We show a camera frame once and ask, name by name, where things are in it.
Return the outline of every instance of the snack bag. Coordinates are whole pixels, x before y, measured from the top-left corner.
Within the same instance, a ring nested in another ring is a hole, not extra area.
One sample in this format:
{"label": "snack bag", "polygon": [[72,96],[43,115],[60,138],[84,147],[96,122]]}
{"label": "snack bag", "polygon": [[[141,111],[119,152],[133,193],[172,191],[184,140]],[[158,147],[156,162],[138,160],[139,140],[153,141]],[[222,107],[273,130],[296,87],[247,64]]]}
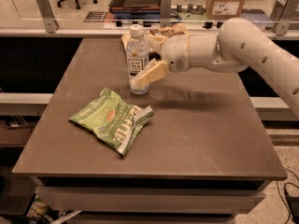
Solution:
{"label": "snack bag", "polygon": [[116,92],[105,88],[99,98],[87,104],[70,120],[93,132],[124,156],[152,115],[150,106],[142,109],[129,105]]}
{"label": "snack bag", "polygon": [[163,43],[168,38],[175,35],[185,35],[189,37],[190,33],[183,23],[177,23],[163,28],[146,30],[144,33],[144,37],[148,43],[148,46],[160,55],[162,55]]}

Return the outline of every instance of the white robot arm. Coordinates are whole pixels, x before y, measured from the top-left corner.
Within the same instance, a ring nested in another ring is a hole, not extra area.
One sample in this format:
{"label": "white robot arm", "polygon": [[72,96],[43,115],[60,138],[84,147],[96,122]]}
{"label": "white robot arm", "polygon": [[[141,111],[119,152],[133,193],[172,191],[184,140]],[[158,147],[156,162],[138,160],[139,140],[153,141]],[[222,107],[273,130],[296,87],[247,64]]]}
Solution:
{"label": "white robot arm", "polygon": [[[235,18],[226,21],[218,35],[170,37],[158,53],[172,72],[195,67],[215,72],[240,72],[250,66],[299,117],[299,60],[247,20]],[[151,77],[155,77],[154,70],[140,74],[136,82],[142,77],[145,80],[150,72]],[[148,79],[148,82],[154,80],[157,78]]]}

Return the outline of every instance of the floor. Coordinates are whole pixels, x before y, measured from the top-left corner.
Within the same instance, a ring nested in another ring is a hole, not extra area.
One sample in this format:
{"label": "floor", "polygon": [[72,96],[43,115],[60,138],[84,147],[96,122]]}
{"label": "floor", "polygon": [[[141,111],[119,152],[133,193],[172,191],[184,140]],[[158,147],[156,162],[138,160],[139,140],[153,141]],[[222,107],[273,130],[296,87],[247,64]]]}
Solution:
{"label": "floor", "polygon": [[[63,4],[62,8],[57,7],[57,0],[50,0],[55,17],[59,20],[61,28],[76,29],[114,29],[104,27],[100,22],[83,22],[89,11],[108,11],[110,0],[98,0],[94,4],[93,0],[80,0],[81,10],[76,10],[72,0]],[[193,1],[205,3],[204,0],[173,0],[173,5],[182,4],[187,6]],[[275,0],[248,0],[244,8],[261,8],[266,14],[270,14]],[[41,20],[36,0],[0,0],[0,29],[2,28],[36,28],[42,29]],[[270,138],[274,143],[284,167],[299,175],[299,130],[291,129],[267,129]],[[265,190],[265,199],[247,215],[238,215],[235,218],[236,224],[283,224],[294,223],[288,220],[289,211],[279,196],[279,191],[283,194],[283,186],[286,182],[299,185],[299,180],[288,171],[288,179],[283,182],[273,182]],[[299,196],[298,189],[290,187],[290,193]],[[7,222],[0,217],[0,224]]]}

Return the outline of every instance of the desk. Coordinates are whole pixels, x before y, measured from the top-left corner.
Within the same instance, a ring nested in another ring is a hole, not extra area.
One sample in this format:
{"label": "desk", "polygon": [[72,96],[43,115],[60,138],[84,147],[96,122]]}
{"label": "desk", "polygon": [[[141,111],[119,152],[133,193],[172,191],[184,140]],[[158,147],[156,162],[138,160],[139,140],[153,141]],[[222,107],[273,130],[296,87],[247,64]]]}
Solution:
{"label": "desk", "polygon": [[[104,87],[155,112],[125,158],[68,121]],[[287,176],[237,74],[169,74],[134,96],[119,38],[83,39],[13,173],[54,209],[209,217],[249,212]]]}

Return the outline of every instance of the chip bag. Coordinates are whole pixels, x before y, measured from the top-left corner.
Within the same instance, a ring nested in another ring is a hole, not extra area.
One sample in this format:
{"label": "chip bag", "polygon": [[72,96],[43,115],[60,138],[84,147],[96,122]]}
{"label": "chip bag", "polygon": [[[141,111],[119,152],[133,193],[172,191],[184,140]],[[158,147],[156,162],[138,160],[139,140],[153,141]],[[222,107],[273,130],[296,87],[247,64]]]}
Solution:
{"label": "chip bag", "polygon": [[70,120],[93,132],[100,140],[125,156],[143,126],[153,115],[150,106],[129,105],[109,88]]}

